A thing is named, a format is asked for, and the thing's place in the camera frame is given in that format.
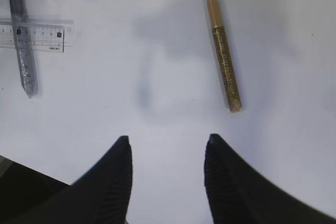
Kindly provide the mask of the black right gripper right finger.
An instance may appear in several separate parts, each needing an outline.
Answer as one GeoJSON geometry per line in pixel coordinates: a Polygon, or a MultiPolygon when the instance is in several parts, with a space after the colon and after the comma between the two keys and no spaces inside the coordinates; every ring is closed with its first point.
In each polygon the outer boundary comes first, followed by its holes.
{"type": "Polygon", "coordinates": [[[218,134],[206,145],[204,185],[214,223],[335,223],[263,177],[218,134]]]}

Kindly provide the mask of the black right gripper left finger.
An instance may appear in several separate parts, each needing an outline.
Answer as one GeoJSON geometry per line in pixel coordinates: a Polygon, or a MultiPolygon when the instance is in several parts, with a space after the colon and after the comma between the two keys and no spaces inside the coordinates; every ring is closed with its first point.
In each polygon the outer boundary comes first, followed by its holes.
{"type": "Polygon", "coordinates": [[[8,223],[125,223],[133,183],[128,136],[71,186],[8,223]]]}

